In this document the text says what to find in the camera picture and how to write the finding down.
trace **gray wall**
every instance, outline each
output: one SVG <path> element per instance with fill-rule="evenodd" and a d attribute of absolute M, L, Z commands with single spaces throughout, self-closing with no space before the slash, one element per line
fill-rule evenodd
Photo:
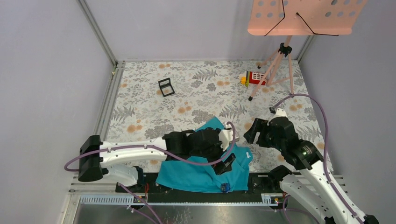
<path fill-rule="evenodd" d="M 0 223 L 56 223 L 110 71 L 75 1 L 0 1 Z"/>
<path fill-rule="evenodd" d="M 253 0 L 87 2 L 118 60 L 261 59 L 285 41 L 248 33 Z M 294 56 L 305 39 L 291 40 Z"/>
<path fill-rule="evenodd" d="M 351 35 L 317 37 L 301 63 L 328 117 L 335 170 L 380 223 L 395 222 L 395 8 L 394 0 L 368 1 Z"/>

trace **small black picture frame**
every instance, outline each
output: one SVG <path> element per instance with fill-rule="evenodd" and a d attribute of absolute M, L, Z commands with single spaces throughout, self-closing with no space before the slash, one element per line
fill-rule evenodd
<path fill-rule="evenodd" d="M 170 96 L 170 95 L 175 93 L 175 90 L 173 89 L 172 84 L 170 83 L 170 78 L 166 78 L 166 79 L 160 80 L 160 81 L 158 81 L 158 84 L 160 86 L 160 90 L 161 90 L 161 93 L 162 93 L 163 97 L 167 97 L 167 96 Z M 170 87 L 172 89 L 172 91 L 167 93 L 167 94 L 165 94 L 163 92 L 163 90 L 165 88 L 167 88 L 167 87 Z"/>

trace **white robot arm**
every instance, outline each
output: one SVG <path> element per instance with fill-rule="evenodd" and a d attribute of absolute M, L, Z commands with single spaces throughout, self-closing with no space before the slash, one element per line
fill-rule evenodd
<path fill-rule="evenodd" d="M 239 136 L 237 133 L 235 135 L 235 140 L 238 141 Z M 207 128 L 197 132 L 193 130 L 171 132 L 163 137 L 137 142 L 101 142 L 99 136 L 94 135 L 82 146 L 80 154 L 98 149 L 101 152 L 80 159 L 78 180 L 92 182 L 108 179 L 130 187 L 138 183 L 142 170 L 124 165 L 126 162 L 172 160 L 167 152 L 183 159 L 194 155 L 201 156 L 211 162 L 220 158 L 232 140 L 233 130 L 228 124 L 225 124 L 223 130 Z M 216 164 L 213 167 L 215 173 L 219 175 L 226 172 L 232 161 Z"/>
<path fill-rule="evenodd" d="M 378 223 L 374 216 L 366 215 L 360 210 L 345 194 L 333 175 L 325 171 L 320 152 L 311 142 L 298 138 L 283 109 L 278 108 L 270 120 L 256 118 L 250 130 L 244 134 L 248 143 L 253 143 L 257 132 L 260 132 L 257 141 L 259 146 L 279 150 L 285 160 L 318 192 L 319 196 L 301 184 L 285 166 L 279 166 L 270 172 L 269 176 L 279 181 L 280 188 L 300 202 L 321 224 Z"/>

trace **pink music stand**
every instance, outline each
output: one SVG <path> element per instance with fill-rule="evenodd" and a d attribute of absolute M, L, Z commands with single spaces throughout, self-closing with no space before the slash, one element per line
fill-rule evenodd
<path fill-rule="evenodd" d="M 289 47 L 292 36 L 351 34 L 352 26 L 366 2 L 367 0 L 254 0 L 247 31 L 252 35 L 286 35 L 287 38 L 280 48 L 257 66 L 260 69 L 275 57 L 249 100 L 253 99 L 263 81 L 266 81 L 266 85 L 273 85 L 290 80 L 290 92 L 294 94 Z M 283 55 L 289 60 L 290 77 L 273 82 Z"/>

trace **floral tablecloth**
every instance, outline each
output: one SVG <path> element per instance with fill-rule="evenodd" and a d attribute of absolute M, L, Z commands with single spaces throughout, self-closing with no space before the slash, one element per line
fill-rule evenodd
<path fill-rule="evenodd" d="M 274 148 L 247 144 L 243 134 L 258 117 L 269 119 L 269 107 L 290 93 L 290 82 L 263 86 L 252 101 L 248 97 L 255 85 L 245 87 L 240 75 L 257 69 L 257 61 L 207 62 L 132 62 L 127 63 L 119 86 L 107 141 L 139 141 L 162 136 L 171 131 L 196 129 L 213 116 L 221 122 L 234 123 L 239 146 L 251 148 L 254 159 L 250 172 L 268 172 L 288 165 Z M 293 61 L 295 93 L 307 93 L 297 61 Z M 287 61 L 282 61 L 274 79 L 289 75 Z M 170 77 L 175 94 L 163 97 L 158 81 Z M 281 105 L 300 138 L 313 142 L 323 153 L 321 131 L 308 98 L 295 97 Z M 158 172 L 158 161 L 132 161 L 145 172 Z"/>

